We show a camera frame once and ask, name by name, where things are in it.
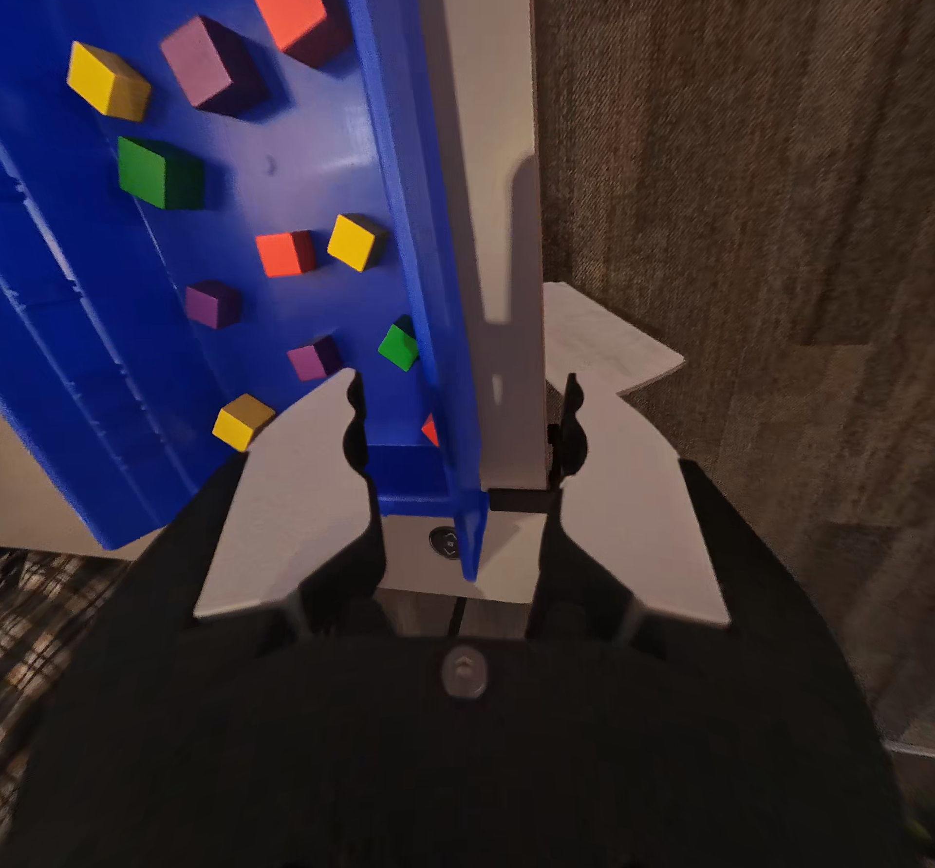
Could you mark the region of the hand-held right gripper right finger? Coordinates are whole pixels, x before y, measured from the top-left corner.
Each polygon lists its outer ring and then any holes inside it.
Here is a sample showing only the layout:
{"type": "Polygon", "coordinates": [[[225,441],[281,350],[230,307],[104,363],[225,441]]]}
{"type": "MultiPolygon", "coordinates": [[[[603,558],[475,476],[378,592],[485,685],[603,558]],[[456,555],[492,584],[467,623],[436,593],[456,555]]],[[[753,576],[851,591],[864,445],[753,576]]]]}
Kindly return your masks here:
{"type": "Polygon", "coordinates": [[[637,628],[646,617],[728,627],[675,449],[595,371],[569,371],[562,394],[534,627],[560,605],[587,628],[637,628]]]}

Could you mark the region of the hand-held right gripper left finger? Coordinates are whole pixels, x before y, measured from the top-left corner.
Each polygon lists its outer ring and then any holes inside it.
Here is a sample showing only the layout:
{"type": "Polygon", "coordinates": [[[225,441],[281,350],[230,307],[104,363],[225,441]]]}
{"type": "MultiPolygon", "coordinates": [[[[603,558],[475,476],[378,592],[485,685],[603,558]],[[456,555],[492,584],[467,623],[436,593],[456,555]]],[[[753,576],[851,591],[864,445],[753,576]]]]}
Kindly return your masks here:
{"type": "Polygon", "coordinates": [[[373,595],[387,560],[366,417],[363,376],[342,369],[251,442],[195,618],[279,606],[298,593],[318,620],[331,600],[373,595]]]}

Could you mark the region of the blue plastic bin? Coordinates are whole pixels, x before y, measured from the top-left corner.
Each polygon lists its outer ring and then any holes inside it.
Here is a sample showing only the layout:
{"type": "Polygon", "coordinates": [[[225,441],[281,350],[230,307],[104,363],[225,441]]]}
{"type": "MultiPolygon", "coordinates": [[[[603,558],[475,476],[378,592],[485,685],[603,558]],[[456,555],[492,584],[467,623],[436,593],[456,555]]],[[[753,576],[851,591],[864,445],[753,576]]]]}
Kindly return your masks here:
{"type": "Polygon", "coordinates": [[[101,547],[168,524],[232,454],[212,435],[224,404],[249,393],[283,414],[320,385],[287,351],[331,335],[362,373],[382,513],[450,521],[477,576],[482,444],[418,0],[343,4],[353,42],[312,68],[277,49],[254,0],[2,0],[2,417],[101,547]],[[243,37],[269,101],[238,117],[189,103],[160,44],[195,15],[243,37]],[[142,123],[67,85],[73,41],[150,83],[142,123]],[[124,192],[121,136],[199,157],[205,207],[124,192]],[[326,253],[342,213],[389,230],[363,273],[326,253]],[[317,268],[267,277],[255,237],[298,230],[317,268]],[[204,280],[240,290],[239,323],[187,317],[204,280]],[[402,314],[409,372],[378,353],[402,314]]]}

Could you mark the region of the white table foot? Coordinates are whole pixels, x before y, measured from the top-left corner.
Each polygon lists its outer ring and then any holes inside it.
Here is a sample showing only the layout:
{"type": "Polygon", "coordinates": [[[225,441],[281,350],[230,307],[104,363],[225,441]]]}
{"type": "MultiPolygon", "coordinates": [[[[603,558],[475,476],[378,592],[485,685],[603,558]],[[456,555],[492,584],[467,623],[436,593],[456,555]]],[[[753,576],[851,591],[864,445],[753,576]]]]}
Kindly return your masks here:
{"type": "Polygon", "coordinates": [[[682,355],[569,284],[545,282],[542,290],[545,378],[558,392],[571,373],[625,395],[684,367],[682,355]]]}

